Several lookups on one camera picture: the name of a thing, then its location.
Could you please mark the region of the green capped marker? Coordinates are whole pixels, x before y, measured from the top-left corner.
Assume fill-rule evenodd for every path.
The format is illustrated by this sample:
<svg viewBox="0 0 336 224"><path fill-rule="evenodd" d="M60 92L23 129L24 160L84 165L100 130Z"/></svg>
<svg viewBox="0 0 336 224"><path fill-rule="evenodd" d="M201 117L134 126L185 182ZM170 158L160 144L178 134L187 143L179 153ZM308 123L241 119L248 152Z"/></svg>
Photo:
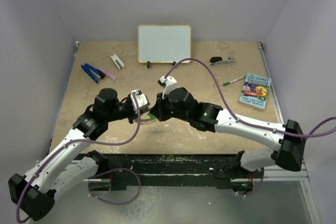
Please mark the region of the green capped marker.
<svg viewBox="0 0 336 224"><path fill-rule="evenodd" d="M225 86L230 85L230 84L232 84L232 83L235 83L235 82L237 82L237 81L239 81L239 80L244 80L245 78L246 78L245 76L242 76L242 77L239 77L239 78L237 78L237 79L234 79L234 80L225 82L225 83L223 83L223 86L225 87Z"/></svg>

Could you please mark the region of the pink eraser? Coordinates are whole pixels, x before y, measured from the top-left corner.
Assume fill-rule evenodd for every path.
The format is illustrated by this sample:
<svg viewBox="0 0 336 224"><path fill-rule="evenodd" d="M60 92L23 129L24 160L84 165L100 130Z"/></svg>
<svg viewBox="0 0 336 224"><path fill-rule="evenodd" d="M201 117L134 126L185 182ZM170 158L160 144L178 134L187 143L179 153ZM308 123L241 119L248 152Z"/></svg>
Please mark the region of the pink eraser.
<svg viewBox="0 0 336 224"><path fill-rule="evenodd" d="M100 71L107 77L109 77L112 80L116 80L117 76L113 75L112 73L110 73L109 71L105 70L105 69L100 69Z"/></svg>

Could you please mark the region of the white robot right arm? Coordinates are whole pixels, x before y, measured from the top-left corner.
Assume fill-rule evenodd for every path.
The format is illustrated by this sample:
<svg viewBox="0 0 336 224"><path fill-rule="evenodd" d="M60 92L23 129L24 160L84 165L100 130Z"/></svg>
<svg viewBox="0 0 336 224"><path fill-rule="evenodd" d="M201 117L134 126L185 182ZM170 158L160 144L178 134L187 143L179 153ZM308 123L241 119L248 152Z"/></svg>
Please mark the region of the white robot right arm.
<svg viewBox="0 0 336 224"><path fill-rule="evenodd" d="M238 153L238 161L233 166L238 177L273 165L292 172L301 170L306 139L296 121L281 124L247 118L249 125L245 125L242 116L234 118L219 105L198 102L185 88L157 94L150 113L160 122L175 118L199 131L232 134L264 145L264 149Z"/></svg>

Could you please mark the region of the blue stapler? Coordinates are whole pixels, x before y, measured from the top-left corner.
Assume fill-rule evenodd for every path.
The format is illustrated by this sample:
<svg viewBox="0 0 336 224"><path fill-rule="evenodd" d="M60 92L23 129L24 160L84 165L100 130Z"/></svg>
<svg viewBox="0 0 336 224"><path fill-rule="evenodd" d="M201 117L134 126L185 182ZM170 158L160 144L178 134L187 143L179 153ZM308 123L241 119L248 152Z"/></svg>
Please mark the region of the blue stapler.
<svg viewBox="0 0 336 224"><path fill-rule="evenodd" d="M102 71L88 63L82 64L81 68L95 83L99 83L106 76Z"/></svg>

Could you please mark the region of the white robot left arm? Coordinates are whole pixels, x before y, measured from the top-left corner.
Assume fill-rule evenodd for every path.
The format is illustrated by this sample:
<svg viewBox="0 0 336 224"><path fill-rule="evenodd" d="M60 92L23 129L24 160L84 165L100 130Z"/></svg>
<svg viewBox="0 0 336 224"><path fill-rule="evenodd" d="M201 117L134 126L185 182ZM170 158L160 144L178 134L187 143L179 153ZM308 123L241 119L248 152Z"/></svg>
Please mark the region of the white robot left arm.
<svg viewBox="0 0 336 224"><path fill-rule="evenodd" d="M25 174L15 173L9 179L17 223L40 220L67 190L85 178L104 177L108 165L95 157L87 156L76 166L71 162L91 144L100 144L97 139L107 131L110 122L123 119L130 123L139 121L149 105L141 90L133 90L119 100L116 90L102 89L57 147Z"/></svg>

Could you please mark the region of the white staple remover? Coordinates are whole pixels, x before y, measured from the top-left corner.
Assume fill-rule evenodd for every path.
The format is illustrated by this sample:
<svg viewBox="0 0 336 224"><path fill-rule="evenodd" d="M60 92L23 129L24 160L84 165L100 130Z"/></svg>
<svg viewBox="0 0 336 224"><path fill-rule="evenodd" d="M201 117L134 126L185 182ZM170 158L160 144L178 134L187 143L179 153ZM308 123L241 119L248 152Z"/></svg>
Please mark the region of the white staple remover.
<svg viewBox="0 0 336 224"><path fill-rule="evenodd" d="M114 63L114 65L117 67L118 70L122 70L122 69L125 68L124 63L118 57L118 55L114 54L114 55L110 56L110 59L112 60L112 62Z"/></svg>

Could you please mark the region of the black grey stapler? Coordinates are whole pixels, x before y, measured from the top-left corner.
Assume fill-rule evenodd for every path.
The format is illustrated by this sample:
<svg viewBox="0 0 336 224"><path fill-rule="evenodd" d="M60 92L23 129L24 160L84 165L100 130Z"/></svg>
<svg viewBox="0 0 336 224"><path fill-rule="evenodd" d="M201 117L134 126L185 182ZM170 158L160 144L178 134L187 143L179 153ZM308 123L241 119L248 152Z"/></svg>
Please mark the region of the black grey stapler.
<svg viewBox="0 0 336 224"><path fill-rule="evenodd" d="M210 67L230 66L235 64L236 60L232 57L211 57L208 65Z"/></svg>

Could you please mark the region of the small whiteboard on stand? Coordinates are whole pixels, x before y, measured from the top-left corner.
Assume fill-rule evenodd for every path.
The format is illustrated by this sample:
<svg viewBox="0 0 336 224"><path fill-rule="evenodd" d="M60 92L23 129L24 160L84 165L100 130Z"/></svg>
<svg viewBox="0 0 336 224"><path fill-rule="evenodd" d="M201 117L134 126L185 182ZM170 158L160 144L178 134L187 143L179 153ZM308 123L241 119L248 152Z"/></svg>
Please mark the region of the small whiteboard on stand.
<svg viewBox="0 0 336 224"><path fill-rule="evenodd" d="M189 25L139 25L138 62L146 65L174 64L192 54L192 28Z"/></svg>

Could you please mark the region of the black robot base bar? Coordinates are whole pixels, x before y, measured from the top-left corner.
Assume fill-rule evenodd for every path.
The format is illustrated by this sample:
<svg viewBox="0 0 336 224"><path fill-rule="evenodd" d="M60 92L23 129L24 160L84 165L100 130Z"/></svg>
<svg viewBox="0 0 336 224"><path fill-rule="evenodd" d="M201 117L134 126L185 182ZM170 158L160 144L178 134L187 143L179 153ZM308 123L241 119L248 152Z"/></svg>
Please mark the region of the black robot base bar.
<svg viewBox="0 0 336 224"><path fill-rule="evenodd" d="M93 158L98 173L110 181L112 190L128 186L215 187L250 192L253 181L262 178L261 168L249 172L234 154L80 154Z"/></svg>

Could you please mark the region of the blue treehouse book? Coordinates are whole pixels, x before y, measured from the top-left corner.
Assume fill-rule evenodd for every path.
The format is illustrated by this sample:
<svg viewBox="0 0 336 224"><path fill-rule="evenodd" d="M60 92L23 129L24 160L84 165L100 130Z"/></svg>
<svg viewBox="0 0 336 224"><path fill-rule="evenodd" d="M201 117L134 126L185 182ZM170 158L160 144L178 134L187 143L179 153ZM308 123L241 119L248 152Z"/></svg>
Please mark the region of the blue treehouse book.
<svg viewBox="0 0 336 224"><path fill-rule="evenodd" d="M247 73L239 96L239 102L258 109L265 109L270 86L271 78Z"/></svg>

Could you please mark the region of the aluminium frame rail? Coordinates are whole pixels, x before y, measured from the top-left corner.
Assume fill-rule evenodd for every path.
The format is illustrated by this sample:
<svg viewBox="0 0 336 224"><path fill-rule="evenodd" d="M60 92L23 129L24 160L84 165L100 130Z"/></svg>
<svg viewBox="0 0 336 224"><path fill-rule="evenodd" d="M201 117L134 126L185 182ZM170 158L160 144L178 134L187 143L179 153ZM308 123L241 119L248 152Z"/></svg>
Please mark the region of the aluminium frame rail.
<svg viewBox="0 0 336 224"><path fill-rule="evenodd" d="M275 166L247 172L240 168L234 169L228 162L177 162L177 163L145 163L135 162L125 165L128 172L109 167L102 178L112 174L112 184L134 185L136 173L143 186L212 186L230 182L255 182L262 177L266 180L306 180L305 171L289 172Z"/></svg>

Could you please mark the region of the large metal key ring disc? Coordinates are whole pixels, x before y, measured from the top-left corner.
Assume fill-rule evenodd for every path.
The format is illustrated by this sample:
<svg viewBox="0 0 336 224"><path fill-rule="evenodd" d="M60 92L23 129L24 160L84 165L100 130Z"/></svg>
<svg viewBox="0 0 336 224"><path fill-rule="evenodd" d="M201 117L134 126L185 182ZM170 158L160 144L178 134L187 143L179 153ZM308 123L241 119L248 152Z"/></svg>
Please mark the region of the large metal key ring disc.
<svg viewBox="0 0 336 224"><path fill-rule="evenodd" d="M132 123L136 123L136 124L141 124L141 125L149 125L149 124L152 124L154 122L156 122L157 119L156 118L135 118L135 119L132 119L131 122Z"/></svg>

